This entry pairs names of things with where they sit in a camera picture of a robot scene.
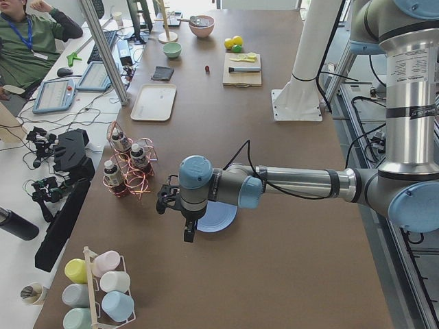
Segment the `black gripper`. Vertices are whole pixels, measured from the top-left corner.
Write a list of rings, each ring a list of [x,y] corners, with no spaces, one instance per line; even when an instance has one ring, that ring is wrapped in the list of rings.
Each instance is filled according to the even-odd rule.
[[[184,242],[192,243],[195,237],[198,220],[203,217],[203,210],[191,211],[183,209],[182,214],[186,220]]]

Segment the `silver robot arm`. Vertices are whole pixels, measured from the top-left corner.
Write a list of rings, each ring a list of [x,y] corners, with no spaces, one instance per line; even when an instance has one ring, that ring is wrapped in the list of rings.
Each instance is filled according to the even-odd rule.
[[[378,46],[387,60],[384,162],[343,171],[238,164],[215,169],[205,157],[190,156],[180,164],[176,200],[186,219],[186,242],[194,239],[209,202],[256,208],[263,193],[277,191],[364,204],[410,232],[438,228],[438,2],[356,1],[351,44],[359,43]]]

